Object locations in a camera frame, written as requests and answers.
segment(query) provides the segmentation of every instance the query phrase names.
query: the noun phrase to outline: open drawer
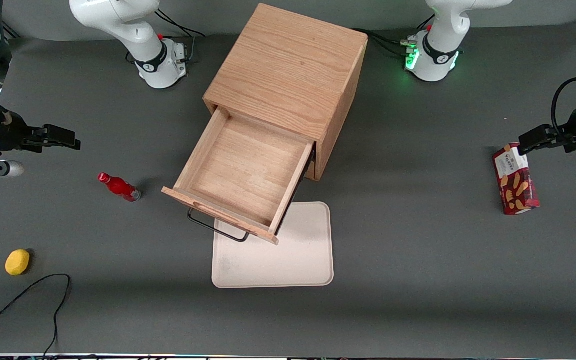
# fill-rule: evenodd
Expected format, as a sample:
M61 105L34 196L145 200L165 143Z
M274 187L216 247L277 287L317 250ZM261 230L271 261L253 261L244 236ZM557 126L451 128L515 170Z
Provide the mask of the open drawer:
M313 146L311 139L217 107L174 187L162 192L190 207L189 219L206 228L216 231L192 218L192 209L277 244Z

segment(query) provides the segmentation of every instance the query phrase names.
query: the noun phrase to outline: white tray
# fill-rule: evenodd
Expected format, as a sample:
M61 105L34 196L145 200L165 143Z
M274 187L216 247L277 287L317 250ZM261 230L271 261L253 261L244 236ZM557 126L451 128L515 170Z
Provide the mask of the white tray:
M218 219L215 228L234 237L244 232ZM290 205L274 245L250 235L238 243L214 233L212 283L220 289L324 287L335 275L330 209L323 202Z

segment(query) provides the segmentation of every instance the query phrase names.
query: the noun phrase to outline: red bottle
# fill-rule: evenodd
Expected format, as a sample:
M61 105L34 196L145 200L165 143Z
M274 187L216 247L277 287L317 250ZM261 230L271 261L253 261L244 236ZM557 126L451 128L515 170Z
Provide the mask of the red bottle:
M125 182L121 177L110 176L105 172L102 172L97 177L99 182L105 184L108 190L113 194L121 196L124 200L134 203L135 201L142 198L142 192L135 189L133 185Z

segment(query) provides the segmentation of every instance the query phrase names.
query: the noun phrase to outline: black metal handle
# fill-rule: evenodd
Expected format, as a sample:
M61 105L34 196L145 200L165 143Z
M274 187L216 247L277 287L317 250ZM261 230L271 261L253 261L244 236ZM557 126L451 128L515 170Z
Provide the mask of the black metal handle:
M195 224L199 224L199 225L203 226L203 227L206 228L206 229L212 230L212 231L214 231L215 233L217 233L217 234L219 234L219 235L224 235L224 237L227 237L228 239L235 240L235 241L238 242L238 243L243 243L243 242L245 242L245 241L248 239L248 237L249 237L249 235L250 235L249 232L246 232L246 235L245 235L244 237L242 237L241 239L237 239L237 237L234 237L233 235L226 234L224 231L221 231L221 230L219 230L219 229L217 229L217 228L214 228L214 227L208 225L207 223L203 223L203 222L199 221L198 219L194 218L194 217L193 217L193 210L194 210L194 209L193 209L192 207L190 207L190 208L188 209L188 219L190 219L190 221L192 221L192 222L195 223Z

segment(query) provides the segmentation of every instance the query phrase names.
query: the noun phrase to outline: wooden drawer cabinet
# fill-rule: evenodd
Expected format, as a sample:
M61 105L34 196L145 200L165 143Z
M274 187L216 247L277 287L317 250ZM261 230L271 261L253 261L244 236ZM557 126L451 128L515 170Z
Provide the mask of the wooden drawer cabinet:
M367 43L360 32L259 4L203 96L210 123L162 191L276 244L302 175L322 177Z

